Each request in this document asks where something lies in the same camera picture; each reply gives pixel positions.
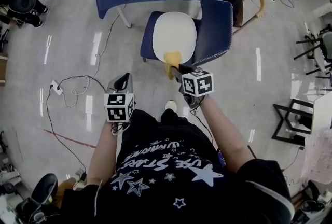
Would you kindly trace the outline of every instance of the floor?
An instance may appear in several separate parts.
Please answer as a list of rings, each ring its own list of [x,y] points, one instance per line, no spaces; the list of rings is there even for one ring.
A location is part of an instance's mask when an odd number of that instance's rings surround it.
[[[7,84],[0,89],[0,128],[5,131],[17,169],[31,188],[46,173],[53,172],[62,181],[80,167],[50,133],[46,109],[49,86],[52,80],[59,82],[70,76],[94,74],[98,66],[95,54],[103,50],[110,24],[117,16],[111,9],[105,19],[99,19],[95,0],[41,1],[50,8],[44,17],[45,25],[39,29],[26,25],[11,31]],[[279,121],[272,104],[286,105],[290,98],[309,102],[317,98],[316,89],[325,83],[317,81],[315,75],[305,76],[305,71],[314,68],[311,61],[305,58],[293,61],[293,57],[303,52],[303,46],[295,41],[306,32],[304,22],[313,31],[323,25],[306,14],[306,6],[301,2],[297,1],[296,8],[291,9],[278,0],[266,1],[264,17],[234,36],[228,53],[202,67],[214,73],[215,92],[211,97],[238,127],[255,155],[277,160],[285,168],[298,148],[271,139]],[[245,2],[244,19],[258,10],[255,6],[258,3],[258,0]],[[114,23],[96,78],[107,86],[117,75],[130,72],[136,108],[159,118],[167,100],[176,100],[180,115],[186,104],[177,91],[178,84],[167,79],[163,64],[143,63],[140,57],[146,22],[156,10],[192,15],[198,11],[196,2],[126,5],[124,12],[133,27],[127,28],[120,18]],[[64,82],[61,86],[67,104],[75,103],[72,89],[83,92],[87,85],[84,79]],[[52,92],[48,105],[55,132],[63,136],[61,141],[88,167],[105,121],[103,90],[91,82],[72,108],[66,108],[63,99]],[[193,116],[189,120],[207,133]],[[289,136],[286,133],[284,127],[280,135]],[[285,171],[291,193],[300,188],[301,181],[294,183],[299,179],[304,156],[305,151],[300,151],[292,167]]]

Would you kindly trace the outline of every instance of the white cube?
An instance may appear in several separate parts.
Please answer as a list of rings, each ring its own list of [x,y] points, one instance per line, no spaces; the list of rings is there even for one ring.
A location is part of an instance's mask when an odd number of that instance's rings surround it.
[[[112,93],[104,95],[107,122],[128,122],[134,111],[133,93]]]
[[[182,75],[183,90],[186,94],[200,97],[214,92],[213,74],[199,70]]]

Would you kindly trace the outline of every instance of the red line on floor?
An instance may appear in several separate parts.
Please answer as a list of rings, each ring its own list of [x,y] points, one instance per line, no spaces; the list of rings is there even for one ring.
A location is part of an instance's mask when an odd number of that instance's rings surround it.
[[[46,130],[46,129],[44,129],[44,131],[46,131],[47,133],[53,135],[53,132],[51,132],[51,131],[48,131],[48,130]],[[83,142],[80,142],[80,141],[73,140],[73,139],[68,138],[68,137],[65,137],[65,136],[63,136],[63,135],[56,134],[56,136],[59,136],[59,137],[62,137],[62,138],[64,138],[64,139],[66,139],[66,140],[69,140],[69,141],[75,142],[75,143],[77,143],[77,144],[79,144],[79,145],[82,145],[82,146],[95,148],[95,146],[92,146],[92,145],[89,145],[89,144],[86,144],[86,143],[83,143]]]

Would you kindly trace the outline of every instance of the yellow towel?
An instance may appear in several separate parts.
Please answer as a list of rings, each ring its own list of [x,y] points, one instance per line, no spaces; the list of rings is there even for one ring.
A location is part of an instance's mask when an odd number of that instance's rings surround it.
[[[171,66],[174,66],[178,69],[178,66],[180,65],[180,63],[182,61],[181,54],[178,51],[176,51],[176,52],[166,52],[166,53],[164,53],[164,59],[167,63],[167,65],[166,65],[167,76],[170,80],[173,80],[174,76],[171,72]]]

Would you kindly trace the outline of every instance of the sleeve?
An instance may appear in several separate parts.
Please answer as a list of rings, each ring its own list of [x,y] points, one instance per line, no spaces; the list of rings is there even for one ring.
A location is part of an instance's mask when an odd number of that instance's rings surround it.
[[[99,186],[88,185],[80,191],[66,189],[61,206],[61,219],[74,223],[93,223],[94,203]]]
[[[255,210],[271,223],[290,223],[294,216],[288,186],[276,161],[255,159],[237,172],[245,181],[246,191]]]

